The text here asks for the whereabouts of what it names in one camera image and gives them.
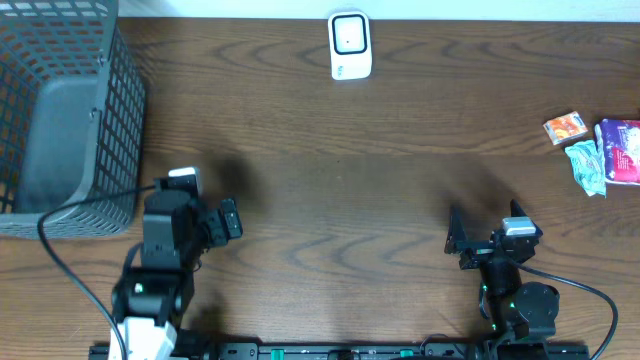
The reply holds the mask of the teal snack packet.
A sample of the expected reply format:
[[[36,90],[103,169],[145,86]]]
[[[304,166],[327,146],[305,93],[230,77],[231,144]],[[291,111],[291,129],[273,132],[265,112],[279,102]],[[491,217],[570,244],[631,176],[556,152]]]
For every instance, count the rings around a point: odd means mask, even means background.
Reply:
[[[594,140],[576,142],[567,146],[574,180],[588,196],[606,196],[604,166]]]

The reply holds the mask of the orange white snack packet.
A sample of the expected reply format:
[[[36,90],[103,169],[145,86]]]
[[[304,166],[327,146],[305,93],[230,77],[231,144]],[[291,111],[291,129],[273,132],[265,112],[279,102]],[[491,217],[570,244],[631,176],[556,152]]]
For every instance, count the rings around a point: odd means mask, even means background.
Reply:
[[[553,145],[581,137],[588,132],[587,126],[576,111],[546,121],[543,128]]]

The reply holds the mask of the purple red snack bag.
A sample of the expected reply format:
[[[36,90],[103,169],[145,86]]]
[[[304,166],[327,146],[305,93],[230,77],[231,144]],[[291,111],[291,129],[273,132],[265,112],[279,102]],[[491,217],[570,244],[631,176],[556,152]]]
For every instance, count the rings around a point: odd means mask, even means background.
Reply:
[[[605,181],[638,186],[639,121],[603,119],[594,130]]]

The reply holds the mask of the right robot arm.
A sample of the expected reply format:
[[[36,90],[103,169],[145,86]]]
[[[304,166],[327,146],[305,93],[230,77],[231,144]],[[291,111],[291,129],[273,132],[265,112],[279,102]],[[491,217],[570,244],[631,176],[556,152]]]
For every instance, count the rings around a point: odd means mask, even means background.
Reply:
[[[480,308],[492,324],[492,333],[468,349],[468,359],[551,358],[547,339],[556,333],[559,292],[544,283],[524,283],[520,275],[543,232],[515,200],[510,209],[483,241],[470,239],[458,211],[450,210],[444,252],[459,256],[462,270],[480,271]]]

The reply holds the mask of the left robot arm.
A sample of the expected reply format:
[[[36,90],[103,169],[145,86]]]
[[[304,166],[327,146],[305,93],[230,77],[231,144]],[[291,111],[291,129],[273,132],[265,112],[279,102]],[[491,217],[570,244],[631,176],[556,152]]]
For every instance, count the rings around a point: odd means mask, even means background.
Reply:
[[[144,200],[141,264],[128,255],[112,291],[110,359],[168,359],[194,295],[201,255],[243,235],[233,199],[209,209],[197,174],[155,181]]]

